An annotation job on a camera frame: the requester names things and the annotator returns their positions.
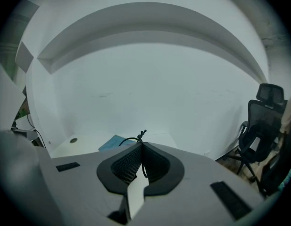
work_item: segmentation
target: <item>floor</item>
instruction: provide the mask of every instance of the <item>floor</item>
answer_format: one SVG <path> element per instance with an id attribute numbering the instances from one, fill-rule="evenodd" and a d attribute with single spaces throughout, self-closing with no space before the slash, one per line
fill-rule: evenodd
<path id="1" fill-rule="evenodd" d="M 272 157 L 274 157 L 278 152 L 272 150 L 271 153 L 269 154 L 269 156 L 267 157 L 266 160 L 262 161 L 260 164 L 253 163 L 251 164 L 251 167 L 255 173 L 255 175 L 257 176 L 257 178 L 260 180 L 261 175 L 262 175 L 262 169 L 263 167 L 270 161 L 270 159 Z M 239 156 L 238 154 L 235 154 L 235 149 L 233 151 L 231 151 L 228 155 L 232 155 L 232 156 Z M 218 163 L 220 163 L 221 165 L 223 165 L 224 167 L 226 167 L 227 169 L 229 169 L 230 171 L 232 171 L 233 173 L 237 173 L 239 166 L 241 164 L 240 161 L 231 159 L 231 158 L 227 158 L 227 159 L 223 159 L 220 158 L 217 160 Z M 252 177 L 251 172 L 248 170 L 248 168 L 244 165 L 241 172 L 239 173 L 239 176 L 247 183 L 249 183 L 256 191 L 258 191 L 258 186 L 256 183 L 250 183 L 249 182 L 249 178 Z"/>

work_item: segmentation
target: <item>chair base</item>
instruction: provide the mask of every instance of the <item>chair base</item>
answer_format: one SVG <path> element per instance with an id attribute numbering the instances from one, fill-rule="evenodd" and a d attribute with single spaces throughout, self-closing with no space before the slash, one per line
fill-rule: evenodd
<path id="1" fill-rule="evenodd" d="M 246 167 L 249 169 L 249 171 L 250 171 L 251 174 L 253 175 L 253 176 L 249 179 L 249 181 L 252 182 L 252 183 L 256 181 L 256 183 L 257 183 L 257 185 L 258 185 L 258 189 L 259 189 L 259 191 L 260 191 L 261 193 L 263 193 L 263 191 L 262 191 L 262 189 L 261 189 L 260 182 L 259 182 L 257 176 L 254 174 L 254 171 L 253 171 L 252 167 L 250 166 L 250 163 L 249 163 L 249 162 L 243 160 L 243 158 L 242 158 L 242 157 L 239 157 L 239 156 L 231 156 L 231 155 L 228 155 L 228 156 L 226 156 L 225 158 L 231 158 L 231 159 L 235 159 L 235 160 L 241 162 L 241 165 L 240 165 L 240 167 L 239 167 L 239 169 L 238 169 L 238 171 L 237 171 L 237 173 L 236 173 L 237 175 L 239 175 L 239 173 L 241 172 L 241 169 L 243 168 L 243 166 L 246 165 Z"/>

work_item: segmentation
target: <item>black mesh grille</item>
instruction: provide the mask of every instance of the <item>black mesh grille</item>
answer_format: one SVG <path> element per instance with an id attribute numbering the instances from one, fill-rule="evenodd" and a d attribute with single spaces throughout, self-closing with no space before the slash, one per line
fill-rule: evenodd
<path id="1" fill-rule="evenodd" d="M 283 102 L 283 90 L 280 87 L 274 87 L 274 85 L 261 84 L 257 98 L 261 101 L 271 101 L 274 104 L 281 104 Z"/>
<path id="2" fill-rule="evenodd" d="M 164 156 L 151 150 L 147 146 L 144 147 L 144 166 L 146 169 L 149 183 L 153 183 L 161 179 L 170 168 L 170 162 Z"/>
<path id="3" fill-rule="evenodd" d="M 121 159 L 114 162 L 111 166 L 113 174 L 124 181 L 126 184 L 130 184 L 141 165 L 141 146 L 131 151 Z"/>
<path id="4" fill-rule="evenodd" d="M 250 105 L 249 127 L 253 125 L 272 126 L 276 129 L 281 127 L 282 113 L 266 106 L 252 103 Z"/>

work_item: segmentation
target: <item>white wall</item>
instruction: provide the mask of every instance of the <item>white wall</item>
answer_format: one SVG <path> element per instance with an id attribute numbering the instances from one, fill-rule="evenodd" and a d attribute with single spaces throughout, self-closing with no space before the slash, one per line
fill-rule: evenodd
<path id="1" fill-rule="evenodd" d="M 169 133 L 179 149 L 216 159 L 247 120 L 258 83 L 210 53 L 133 44 L 83 56 L 53 74 L 66 130 Z"/>
<path id="2" fill-rule="evenodd" d="M 178 148 L 210 150 L 211 158 L 221 156 L 234 141 L 258 88 L 237 63 L 166 43 L 92 51 L 53 74 L 46 61 L 37 59 L 52 39 L 84 16 L 140 1 L 174 4 L 212 19 L 243 43 L 268 78 L 264 47 L 230 0 L 45 0 L 22 42 L 34 57 L 26 75 L 31 114 L 50 152 L 74 133 L 98 130 L 168 133 Z"/>
<path id="3" fill-rule="evenodd" d="M 291 45 L 270 47 L 267 50 L 270 61 L 270 82 L 284 89 L 285 99 L 291 96 Z"/>

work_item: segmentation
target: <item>chair armrest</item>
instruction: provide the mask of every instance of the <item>chair armrest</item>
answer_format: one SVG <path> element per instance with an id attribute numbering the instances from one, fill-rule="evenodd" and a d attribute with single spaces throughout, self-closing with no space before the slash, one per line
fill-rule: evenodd
<path id="1" fill-rule="evenodd" d="M 245 128 L 245 127 L 247 127 L 247 125 L 248 125 L 248 121 L 244 121 L 241 126 L 243 126 Z"/>
<path id="2" fill-rule="evenodd" d="M 243 124 L 241 125 L 241 133 L 239 135 L 239 138 L 243 135 L 245 128 L 247 127 L 248 121 L 244 121 Z"/>

